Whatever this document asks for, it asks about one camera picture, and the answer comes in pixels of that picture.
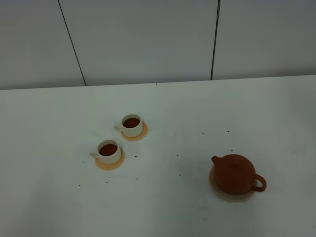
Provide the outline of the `near white teacup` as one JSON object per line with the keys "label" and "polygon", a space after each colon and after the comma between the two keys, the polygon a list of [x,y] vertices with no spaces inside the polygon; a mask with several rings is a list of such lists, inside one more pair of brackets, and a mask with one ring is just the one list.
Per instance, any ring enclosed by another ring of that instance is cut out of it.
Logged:
{"label": "near white teacup", "polygon": [[98,158],[105,165],[112,165],[120,160],[122,151],[117,141],[107,139],[102,141],[96,150],[89,154],[92,158]]}

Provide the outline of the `orange coaster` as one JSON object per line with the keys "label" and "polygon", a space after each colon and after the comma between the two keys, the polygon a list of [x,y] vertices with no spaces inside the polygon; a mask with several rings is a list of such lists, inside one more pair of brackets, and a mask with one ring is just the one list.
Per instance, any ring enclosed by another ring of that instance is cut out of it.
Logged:
{"label": "orange coaster", "polygon": [[120,159],[118,160],[118,162],[114,163],[114,164],[104,164],[101,162],[101,160],[99,158],[95,158],[95,164],[96,166],[101,169],[101,170],[105,170],[105,171],[110,171],[110,170],[114,170],[116,168],[119,168],[124,160],[125,160],[125,153],[124,153],[124,150],[123,149],[120,149],[121,151],[121,157]]}
{"label": "orange coaster", "polygon": [[123,132],[120,132],[122,138],[127,140],[127,141],[139,141],[139,140],[143,139],[144,137],[146,137],[146,135],[148,134],[149,129],[148,129],[147,124],[144,121],[142,122],[142,124],[143,124],[143,131],[138,136],[136,136],[136,137],[128,137],[128,136],[124,135]]}

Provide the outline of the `near orange coaster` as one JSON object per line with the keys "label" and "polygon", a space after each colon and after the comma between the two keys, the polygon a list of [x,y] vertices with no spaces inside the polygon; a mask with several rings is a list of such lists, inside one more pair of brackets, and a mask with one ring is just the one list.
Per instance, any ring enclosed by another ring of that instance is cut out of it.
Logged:
{"label": "near orange coaster", "polygon": [[101,170],[105,170],[105,171],[110,171],[110,170],[114,170],[116,168],[119,168],[124,160],[125,160],[125,153],[124,153],[124,150],[123,149],[120,149],[121,151],[121,157],[120,159],[118,160],[118,162],[114,163],[114,164],[104,164],[101,162],[101,160],[99,158],[95,158],[95,164],[96,166],[101,169]]}

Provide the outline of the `brown clay teapot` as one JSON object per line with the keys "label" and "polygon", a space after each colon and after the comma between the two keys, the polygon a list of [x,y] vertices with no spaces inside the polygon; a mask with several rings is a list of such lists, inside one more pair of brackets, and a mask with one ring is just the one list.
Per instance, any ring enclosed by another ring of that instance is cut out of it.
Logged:
{"label": "brown clay teapot", "polygon": [[250,160],[236,154],[212,157],[214,179],[220,190],[231,195],[243,195],[249,191],[263,192],[266,180],[258,175]]}

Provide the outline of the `white teacup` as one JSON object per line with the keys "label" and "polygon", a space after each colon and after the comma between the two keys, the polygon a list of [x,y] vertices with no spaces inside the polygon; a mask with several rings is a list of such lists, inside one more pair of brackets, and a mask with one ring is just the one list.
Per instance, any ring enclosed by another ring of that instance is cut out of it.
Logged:
{"label": "white teacup", "polygon": [[143,131],[143,122],[140,116],[128,114],[114,125],[114,129],[127,137],[137,137]]}
{"label": "white teacup", "polygon": [[98,158],[105,165],[112,165],[120,160],[122,151],[117,141],[107,139],[102,141],[96,150],[89,154],[92,158]]}

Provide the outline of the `beige round teapot saucer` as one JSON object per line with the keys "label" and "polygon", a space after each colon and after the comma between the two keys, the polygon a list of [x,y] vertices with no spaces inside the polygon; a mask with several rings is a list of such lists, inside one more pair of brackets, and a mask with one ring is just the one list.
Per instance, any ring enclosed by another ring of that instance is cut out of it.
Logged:
{"label": "beige round teapot saucer", "polygon": [[245,201],[251,199],[252,196],[254,195],[253,190],[250,190],[247,193],[242,194],[242,195],[232,195],[232,194],[229,194],[229,193],[222,191],[215,182],[214,167],[211,168],[210,173],[209,173],[209,184],[210,184],[212,191],[218,197],[220,197],[223,200],[229,201],[229,202],[245,202]]}

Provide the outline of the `far white teacup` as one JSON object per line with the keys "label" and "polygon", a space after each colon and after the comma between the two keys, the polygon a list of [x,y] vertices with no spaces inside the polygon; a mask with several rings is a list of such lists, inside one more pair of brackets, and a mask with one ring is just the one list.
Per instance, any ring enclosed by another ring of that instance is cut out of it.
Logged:
{"label": "far white teacup", "polygon": [[137,137],[143,131],[143,122],[140,116],[128,114],[114,125],[114,129],[127,137]]}

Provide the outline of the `far orange coaster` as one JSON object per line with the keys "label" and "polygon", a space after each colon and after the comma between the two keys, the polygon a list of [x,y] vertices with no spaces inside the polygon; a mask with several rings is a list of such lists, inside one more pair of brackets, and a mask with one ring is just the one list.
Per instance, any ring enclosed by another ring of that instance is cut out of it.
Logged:
{"label": "far orange coaster", "polygon": [[147,124],[144,121],[142,122],[142,124],[143,124],[143,131],[138,136],[136,136],[136,137],[128,137],[128,136],[124,135],[123,132],[120,132],[122,138],[127,140],[127,141],[139,141],[139,140],[143,139],[144,137],[146,137],[146,135],[148,134],[149,129],[148,129]]}

